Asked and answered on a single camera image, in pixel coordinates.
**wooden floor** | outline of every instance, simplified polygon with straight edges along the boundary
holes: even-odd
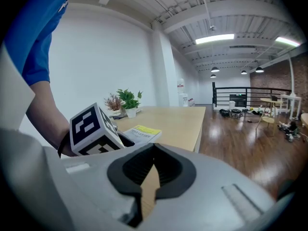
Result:
[[[289,121],[284,115],[279,120]],[[254,114],[240,120],[223,118],[212,105],[206,105],[199,153],[223,160],[276,198],[279,185],[286,179],[296,179],[307,163],[308,142],[296,138],[291,143],[278,129],[273,137],[272,124],[267,128],[265,122],[260,123],[256,133],[258,121],[259,116]],[[306,128],[301,132],[308,135]]]

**black and white cube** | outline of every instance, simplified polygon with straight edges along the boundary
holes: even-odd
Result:
[[[72,151],[77,155],[98,154],[125,148],[109,117],[97,103],[71,118],[70,141]]]

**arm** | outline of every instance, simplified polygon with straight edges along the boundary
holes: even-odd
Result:
[[[58,110],[48,81],[39,81],[30,88],[34,91],[35,98],[26,115],[44,139],[57,149],[69,131],[69,123]],[[70,145],[65,146],[63,153],[67,156],[75,156]]]

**shelf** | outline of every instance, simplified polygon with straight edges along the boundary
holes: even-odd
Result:
[[[262,120],[265,121],[265,122],[268,122],[268,123],[274,123],[275,122],[274,118],[268,117],[268,116],[262,117]]]

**fluorescent light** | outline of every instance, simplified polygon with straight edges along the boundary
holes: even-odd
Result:
[[[224,39],[234,39],[234,34],[223,34],[223,35],[216,35],[216,36],[209,36],[206,38],[196,39],[196,44],[202,44],[206,42],[212,42],[217,40],[224,40]]]
[[[261,67],[257,67],[256,69],[256,73],[263,73],[264,70]]]
[[[292,40],[289,40],[289,39],[285,39],[285,38],[282,38],[282,37],[276,38],[276,41],[281,42],[281,43],[285,43],[285,44],[289,44],[289,45],[293,45],[295,47],[300,45],[299,43],[297,43],[295,41],[292,41]]]
[[[212,72],[212,73],[214,73],[214,72],[219,72],[219,69],[216,68],[216,67],[213,67],[212,70],[211,70],[211,72]]]

